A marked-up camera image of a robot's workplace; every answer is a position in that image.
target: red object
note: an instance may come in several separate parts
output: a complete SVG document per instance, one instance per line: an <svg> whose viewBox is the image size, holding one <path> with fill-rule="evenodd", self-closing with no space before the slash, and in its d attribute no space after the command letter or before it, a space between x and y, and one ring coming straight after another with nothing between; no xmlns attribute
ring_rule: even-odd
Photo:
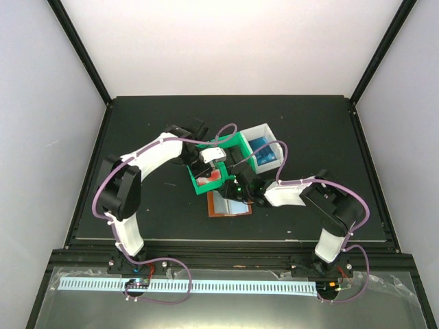
<svg viewBox="0 0 439 329"><path fill-rule="evenodd" d="M348 276L346 275L346 273L343 272L343 270L342 270L342 268L341 268L340 266L337 265L337 269L338 269L338 271L342 274L343 278L348 279L348 281L349 281L350 283L352 283L352 280L351 280L350 278L348 278Z"/></svg>
<svg viewBox="0 0 439 329"><path fill-rule="evenodd" d="M203 186L207 183L211 183L211 182L214 182L214 181L220 180L220 179L221 179L221 171L219 169L216 169L216 170L212 171L212 174L209 178L206 178L206 177L197 178L197 185Z"/></svg>
<svg viewBox="0 0 439 329"><path fill-rule="evenodd" d="M151 280L152 274L154 274L155 268L154 268L153 264L148 264L148 265L150 266L150 280Z"/></svg>

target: transparent plastic sheet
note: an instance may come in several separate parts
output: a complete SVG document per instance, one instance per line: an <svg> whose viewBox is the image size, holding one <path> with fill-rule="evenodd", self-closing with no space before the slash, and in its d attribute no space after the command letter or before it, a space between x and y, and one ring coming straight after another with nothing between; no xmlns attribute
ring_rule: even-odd
<svg viewBox="0 0 439 329"><path fill-rule="evenodd" d="M195 279L207 280L305 280L292 278L289 271L236 269L191 271ZM372 272L364 296L343 305L321 304L317 298L278 295L193 294L178 306L127 302L118 293L59 291L64 276L108 275L102 268L57 268L51 277L36 328L216 328L229 324L242 328L426 328L408 272ZM186 279L182 270L168 269L166 277ZM352 284L344 280L338 299L356 294L366 275L354 272ZM173 294L154 294L173 300Z"/></svg>
<svg viewBox="0 0 439 329"><path fill-rule="evenodd" d="M352 279L353 286L362 287L365 280L366 272L354 271L354 277ZM380 276L370 274L367 290L389 293L390 295L404 299L406 302L420 309L420 303L416 294L410 291L399 278L392 274L382 274Z"/></svg>
<svg viewBox="0 0 439 329"><path fill-rule="evenodd" d="M91 267L88 269L77 267L55 267L47 285L46 294L44 296L43 305L36 322L35 328L46 328L49 321L51 309L55 300L60 280L67 276L77 277L95 277L95 278L120 278L121 276L107 274L105 268Z"/></svg>

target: black platform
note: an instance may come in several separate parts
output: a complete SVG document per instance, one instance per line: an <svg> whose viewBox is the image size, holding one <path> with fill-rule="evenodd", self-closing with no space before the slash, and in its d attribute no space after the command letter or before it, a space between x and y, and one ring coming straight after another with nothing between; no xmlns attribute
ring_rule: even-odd
<svg viewBox="0 0 439 329"><path fill-rule="evenodd" d="M227 123L240 130L268 123L289 146L281 179L305 178L330 170L338 182L358 192L370 206L369 222L352 241L385 241L372 189L342 96L172 96L118 97L109 119L96 168L109 155L130 153L155 139L168 125L190 118L205 121L208 137ZM77 239L111 239L105 221L94 218L91 189ZM159 241L317 241L320 222L301 206L253 208L250 216L209 218L206 195L197 196L184 167L165 164L143 181L139 229L145 240Z"/></svg>

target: green box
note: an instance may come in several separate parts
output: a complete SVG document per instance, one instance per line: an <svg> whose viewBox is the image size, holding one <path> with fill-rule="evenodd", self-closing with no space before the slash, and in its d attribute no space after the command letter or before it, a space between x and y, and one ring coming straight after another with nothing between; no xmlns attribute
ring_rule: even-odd
<svg viewBox="0 0 439 329"><path fill-rule="evenodd" d="M222 149L227 149L227 148L232 147L232 146L239 146L244 158L246 158L247 156L249 156L252 153L251 149L248 149L247 143L245 142L244 137L242 136L242 134L240 132L236 133L229 141L221 143L221 141L228 138L229 136L230 135L220 137L218 139L218 147L221 147ZM197 147L199 147L200 149L205 149L205 148L210 147L210 146L209 145L197 145ZM250 166L252 166L253 170L255 170L255 163L254 163L254 160L252 158L248 159L248 164ZM196 179L192 176L192 173L188 168L189 175L191 176L191 180L192 180L192 185L193 185L193 187L195 189L195 193L197 195L215 190L215 189L221 187L225 181L235 179L234 175L229 175L227 173L227 168L226 168L226 165L224 162L217 162L215 164L215 166L216 166L216 169L219 169L219 172L221 173L221 178L219 180L214 181L214 182L207 183L203 186L197 185Z"/></svg>

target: white box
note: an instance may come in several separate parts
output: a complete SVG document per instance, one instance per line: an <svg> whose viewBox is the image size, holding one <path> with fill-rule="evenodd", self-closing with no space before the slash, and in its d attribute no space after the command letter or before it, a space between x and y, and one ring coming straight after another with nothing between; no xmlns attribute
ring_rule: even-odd
<svg viewBox="0 0 439 329"><path fill-rule="evenodd" d="M267 123L264 123L262 125L257 125L256 127L251 127L245 130L240 131L241 135L244 138L244 142L246 143L248 149L252 151L252 148L250 146L250 144L248 143L248 141L253 141L254 139L260 138L260 137L265 137L267 139L267 142L271 142L271 141L275 141L276 137L274 136L272 130L270 129L270 127L268 126ZM276 160L269 162L269 163L265 163L262 165L258 165L256 156L252 156L252 161L255 165L256 168L256 173L265 173L266 171L275 169L275 168L279 168L282 164L283 161L283 150L282 147L278 144L278 143L273 143L271 145L268 145L268 147L270 147L274 153L274 155L276 156Z"/></svg>

